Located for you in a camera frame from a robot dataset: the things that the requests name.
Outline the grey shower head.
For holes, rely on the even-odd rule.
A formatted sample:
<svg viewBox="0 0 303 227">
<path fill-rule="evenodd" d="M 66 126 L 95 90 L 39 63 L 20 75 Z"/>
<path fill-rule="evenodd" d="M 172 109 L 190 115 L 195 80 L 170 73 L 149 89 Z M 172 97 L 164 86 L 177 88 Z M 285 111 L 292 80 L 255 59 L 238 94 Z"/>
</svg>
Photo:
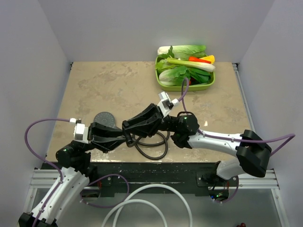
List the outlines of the grey shower head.
<svg viewBox="0 0 303 227">
<path fill-rule="evenodd" d="M 116 126 L 116 119 L 115 119 L 115 117 L 111 113 L 109 113 L 109 112 L 100 112 L 100 113 L 98 113 L 94 117 L 93 122 L 97 122 L 97 123 L 100 123 L 102 125 L 105 125 L 105 126 L 108 126 L 108 127 L 111 127 L 111 128 L 119 129 Z"/>
</svg>

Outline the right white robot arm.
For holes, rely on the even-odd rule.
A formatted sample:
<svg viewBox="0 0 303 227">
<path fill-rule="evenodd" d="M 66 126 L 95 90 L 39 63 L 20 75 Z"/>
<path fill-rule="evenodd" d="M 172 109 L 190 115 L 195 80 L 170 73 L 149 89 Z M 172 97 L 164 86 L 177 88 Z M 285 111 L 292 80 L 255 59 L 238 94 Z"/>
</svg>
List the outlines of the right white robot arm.
<svg viewBox="0 0 303 227">
<path fill-rule="evenodd" d="M 240 134 L 223 134 L 203 131 L 199 127 L 192 112 L 170 116 L 155 104 L 150 104 L 144 111 L 122 123 L 127 144 L 131 143 L 131 135 L 146 138 L 158 131 L 167 131 L 173 133 L 171 139 L 179 148 L 204 148 L 233 156 L 233 159 L 215 165 L 211 181 L 217 186 L 244 173 L 265 177 L 272 149 L 255 132 L 245 130 Z"/>
</svg>

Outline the black T-shaped fitting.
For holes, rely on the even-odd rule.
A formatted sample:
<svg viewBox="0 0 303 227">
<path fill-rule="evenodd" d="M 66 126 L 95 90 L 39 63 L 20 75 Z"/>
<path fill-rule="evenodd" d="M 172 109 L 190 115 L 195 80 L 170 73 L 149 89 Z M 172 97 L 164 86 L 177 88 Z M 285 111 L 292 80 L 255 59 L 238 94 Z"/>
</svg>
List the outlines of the black T-shaped fitting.
<svg viewBox="0 0 303 227">
<path fill-rule="evenodd" d="M 127 147 L 131 148 L 135 145 L 135 140 L 133 140 L 133 137 L 131 136 L 130 133 L 125 134 L 125 142 Z"/>
</svg>

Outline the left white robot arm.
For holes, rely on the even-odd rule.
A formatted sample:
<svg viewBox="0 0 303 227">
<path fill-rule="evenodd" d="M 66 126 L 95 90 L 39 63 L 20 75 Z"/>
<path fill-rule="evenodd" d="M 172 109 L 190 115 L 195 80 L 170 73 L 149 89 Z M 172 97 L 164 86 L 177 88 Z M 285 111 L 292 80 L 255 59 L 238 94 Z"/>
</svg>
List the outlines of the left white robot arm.
<svg viewBox="0 0 303 227">
<path fill-rule="evenodd" d="M 90 164 L 90 151 L 97 148 L 107 153 L 125 142 L 121 129 L 97 122 L 87 127 L 75 118 L 68 122 L 75 126 L 73 140 L 57 151 L 58 166 L 47 161 L 59 176 L 40 203 L 20 216 L 21 227 L 56 227 L 80 192 L 98 181 L 97 168 Z"/>
</svg>

